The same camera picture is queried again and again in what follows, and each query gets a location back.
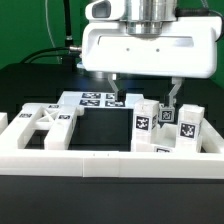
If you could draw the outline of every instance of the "black table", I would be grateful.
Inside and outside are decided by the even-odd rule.
[[[0,111],[9,120],[24,103],[56,103],[63,91],[112,92],[107,80],[61,65],[12,64],[0,71],[0,80]],[[161,77],[124,76],[120,84],[159,101],[171,88],[170,79]],[[204,106],[205,117],[224,136],[223,93],[210,80],[187,79],[177,108]],[[131,122],[131,110],[86,110],[71,149],[129,151]],[[223,223],[223,198],[223,180],[1,176],[0,223]]]

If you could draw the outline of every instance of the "green wall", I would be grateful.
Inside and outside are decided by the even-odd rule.
[[[88,0],[70,0],[72,29],[75,44],[81,44],[82,32],[87,24],[84,10]],[[211,9],[224,14],[224,4],[208,0]],[[200,0],[179,0],[180,7],[201,7]],[[49,0],[49,17],[57,46],[64,46],[63,0]],[[1,0],[0,3],[0,68],[17,63],[28,54],[50,48],[47,33],[44,0]],[[212,79],[224,87],[224,40],[218,43],[218,68]],[[56,59],[45,59],[56,63]]]

